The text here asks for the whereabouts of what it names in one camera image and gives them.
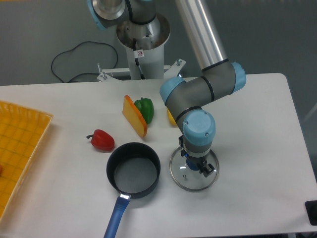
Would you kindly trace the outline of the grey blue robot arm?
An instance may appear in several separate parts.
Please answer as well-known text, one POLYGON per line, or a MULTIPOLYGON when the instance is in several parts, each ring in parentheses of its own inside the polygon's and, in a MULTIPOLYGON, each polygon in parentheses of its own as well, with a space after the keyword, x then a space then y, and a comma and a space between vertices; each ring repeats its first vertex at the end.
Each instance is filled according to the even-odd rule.
POLYGON ((213 172, 207 162, 215 135, 213 117, 202 110, 246 84, 240 64, 229 62, 204 0, 178 0, 177 9, 194 49, 202 76, 185 81, 168 78, 163 47, 170 36, 167 20, 153 0, 90 0, 90 13, 99 28, 116 26, 126 48, 131 79, 165 79, 161 98, 182 132, 180 146, 188 166, 204 176, 213 172))

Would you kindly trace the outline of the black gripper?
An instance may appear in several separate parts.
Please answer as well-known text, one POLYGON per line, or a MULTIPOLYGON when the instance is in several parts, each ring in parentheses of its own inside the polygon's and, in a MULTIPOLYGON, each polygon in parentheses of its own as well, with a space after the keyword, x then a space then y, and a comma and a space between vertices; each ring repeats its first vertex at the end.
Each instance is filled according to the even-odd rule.
POLYGON ((180 154, 182 157, 186 157, 193 164, 198 163, 199 173, 208 177, 214 172, 214 166, 211 163, 205 161, 207 154, 210 151, 211 144, 196 145, 190 142, 184 135, 178 138, 179 145, 181 147, 180 154))

